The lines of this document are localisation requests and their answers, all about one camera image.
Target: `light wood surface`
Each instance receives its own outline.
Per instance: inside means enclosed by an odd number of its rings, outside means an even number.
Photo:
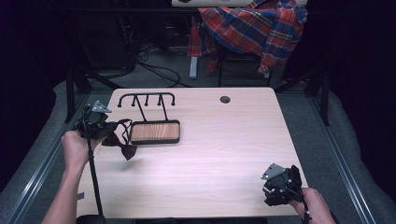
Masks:
[[[177,123],[137,124],[132,129],[132,141],[169,140],[180,137]]]
[[[252,0],[191,0],[183,3],[178,0],[172,0],[173,7],[244,7],[249,5]],[[297,5],[305,6],[307,0],[296,0]]]
[[[114,91],[107,121],[142,120],[124,93],[172,92],[164,97],[169,119],[180,121],[180,142],[139,146],[129,161],[118,147],[99,146],[96,172],[105,217],[269,217],[296,215],[288,205],[268,206],[261,175],[274,162],[303,169],[274,91],[269,88],[176,88]],[[224,104],[221,96],[230,97]],[[147,120],[163,119],[156,97]],[[97,214],[90,167],[81,179],[78,216]]]

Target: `finger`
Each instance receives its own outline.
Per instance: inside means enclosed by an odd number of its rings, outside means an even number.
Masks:
[[[75,138],[79,136],[78,133],[76,131],[67,131],[66,133],[64,133],[64,135],[62,136],[62,140],[64,139],[70,139],[70,138]]]
[[[307,195],[319,195],[319,191],[317,189],[312,189],[312,188],[302,188],[302,192],[304,197]]]
[[[105,141],[105,139],[106,139],[106,136],[103,138],[100,138],[100,139],[92,139],[91,143],[94,147],[97,147],[97,146],[99,146],[99,144],[101,144],[103,141]]]
[[[73,132],[75,132],[78,135],[78,137],[81,137],[81,133],[79,132],[79,130],[74,130]]]
[[[296,202],[296,201],[294,201],[294,200],[291,200],[291,201],[289,202],[289,204],[290,204],[293,208],[296,208],[300,203],[299,203],[299,202]]]

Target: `chair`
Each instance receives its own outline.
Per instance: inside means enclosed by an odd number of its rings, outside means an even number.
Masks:
[[[223,79],[239,79],[239,80],[262,80],[265,83],[265,86],[270,87],[271,85],[271,78],[274,73],[274,69],[271,69],[270,74],[268,77],[264,77],[264,74],[260,74],[257,72],[257,68],[259,67],[261,58],[258,55],[255,55],[253,53],[235,53],[230,51],[229,49],[223,47],[222,45],[219,44],[219,87],[223,85],[222,80]],[[251,70],[250,74],[244,71],[244,74],[236,74],[232,73],[231,76],[224,76],[224,62],[230,62],[230,63],[238,63],[238,65],[247,65],[249,66],[248,71]]]

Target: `black cable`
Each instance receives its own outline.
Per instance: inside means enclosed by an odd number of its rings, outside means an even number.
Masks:
[[[90,134],[90,132],[89,132],[89,130],[87,128],[87,124],[85,123],[85,116],[86,116],[87,108],[91,109],[89,106],[87,106],[82,111],[82,123],[84,124],[84,132],[85,132],[86,138],[87,138],[88,158],[89,158],[89,161],[90,161],[91,176],[92,176],[92,183],[93,183],[93,191],[95,193],[96,205],[98,207],[99,215],[103,216],[103,208],[102,208],[102,202],[101,202],[100,194],[99,194],[98,179],[97,179],[96,170],[95,170],[95,163],[93,161],[93,150],[92,150],[92,146],[91,146],[91,134]]]
[[[176,72],[176,71],[174,71],[174,70],[172,70],[170,68],[154,66],[154,65],[150,65],[150,64],[146,64],[146,63],[141,63],[141,62],[136,62],[136,63],[139,64],[140,66],[146,68],[150,72],[158,75],[162,79],[167,79],[167,80],[173,81],[174,84],[170,85],[169,87],[175,87],[176,85],[181,85],[181,86],[184,86],[184,87],[192,88],[191,85],[188,85],[188,84],[180,82],[180,75],[178,74],[178,72]],[[158,69],[163,69],[163,70],[167,70],[167,71],[170,71],[170,72],[174,73],[177,76],[177,79],[173,79],[172,77],[169,77],[168,75],[162,73]]]
[[[312,219],[312,217],[310,216],[310,212],[309,212],[309,208],[308,208],[308,204],[306,204],[306,201],[304,199],[304,195],[303,192],[301,191],[301,194],[297,193],[296,191],[292,190],[292,189],[287,189],[287,188],[280,188],[283,189],[285,191],[291,192],[292,194],[294,194],[295,196],[298,197],[298,200],[301,201],[304,205],[304,220],[303,223],[304,224],[309,224],[309,220]]]

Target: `black strap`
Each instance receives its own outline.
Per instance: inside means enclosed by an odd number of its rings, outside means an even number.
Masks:
[[[105,147],[120,147],[122,155],[125,157],[127,161],[134,156],[137,150],[136,146],[129,145],[132,134],[132,129],[130,129],[131,123],[132,121],[130,119],[121,119],[118,122],[118,124],[124,127],[124,132],[122,133],[122,138],[125,142],[124,144],[120,141],[120,139],[117,137],[117,135],[114,132],[110,133],[105,139],[105,141],[103,141],[102,143],[102,146]]]
[[[332,219],[334,220],[335,224],[339,224],[340,222],[338,221],[338,218],[335,216],[335,214],[330,211],[330,214],[332,215]]]
[[[77,218],[76,224],[106,224],[106,219],[99,215],[84,215]]]
[[[95,162],[93,161],[93,151],[91,149],[91,144],[90,144],[90,149],[88,150],[88,156],[89,156],[89,160],[90,160],[91,176],[92,176],[92,183],[93,183],[93,191],[95,192],[96,205],[98,207],[99,215],[102,216],[103,208],[102,208],[102,202],[100,200],[98,178],[96,176]]]
[[[309,209],[308,209],[308,204],[306,204],[304,196],[302,197],[302,201],[303,201],[303,204],[304,204],[304,220],[303,220],[303,223],[304,224],[309,224],[309,220],[311,220],[312,217],[310,216],[310,212],[309,212]]]

